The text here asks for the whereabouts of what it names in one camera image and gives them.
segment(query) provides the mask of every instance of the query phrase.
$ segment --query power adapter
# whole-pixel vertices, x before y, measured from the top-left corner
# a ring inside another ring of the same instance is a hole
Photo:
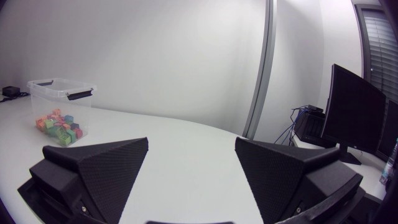
[[[20,91],[18,87],[7,86],[2,89],[2,94],[8,97],[19,96]]]

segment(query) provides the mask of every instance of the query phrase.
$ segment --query clear plastic container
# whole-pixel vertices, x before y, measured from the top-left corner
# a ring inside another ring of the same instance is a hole
[[[52,78],[29,81],[36,128],[61,146],[88,134],[92,91],[96,85]]]

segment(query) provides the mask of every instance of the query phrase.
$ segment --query textured black surface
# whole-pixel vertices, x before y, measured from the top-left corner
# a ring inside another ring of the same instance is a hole
[[[81,175],[107,223],[119,222],[147,151],[146,138],[76,148],[43,148],[46,159]]]
[[[279,221],[305,172],[339,155],[338,149],[318,151],[240,138],[235,150],[264,223]]]

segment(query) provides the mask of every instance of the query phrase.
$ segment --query pink cube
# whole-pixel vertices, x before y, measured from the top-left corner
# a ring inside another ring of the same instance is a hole
[[[80,128],[75,128],[73,131],[76,133],[77,139],[82,137],[83,131]]]

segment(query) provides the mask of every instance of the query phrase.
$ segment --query black device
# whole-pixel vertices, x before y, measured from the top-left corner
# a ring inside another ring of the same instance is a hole
[[[387,162],[398,138],[398,105],[388,102],[386,122],[375,155]]]
[[[300,141],[325,148],[335,147],[336,142],[321,138],[323,124],[325,123],[323,110],[314,106],[306,109],[302,114],[298,113],[299,117],[294,125],[294,132]]]
[[[44,146],[18,192],[45,223],[118,223],[147,151],[147,138]]]
[[[7,86],[2,89],[3,96],[15,97],[20,93],[20,89],[18,87]]]
[[[347,147],[374,154],[379,144],[386,96],[349,70],[332,65],[322,138],[340,143],[340,160],[361,163]]]
[[[321,223],[356,194],[362,180],[338,160],[337,148],[302,149],[236,138],[235,151],[264,223],[290,218],[348,189],[338,206],[322,212],[327,215]]]

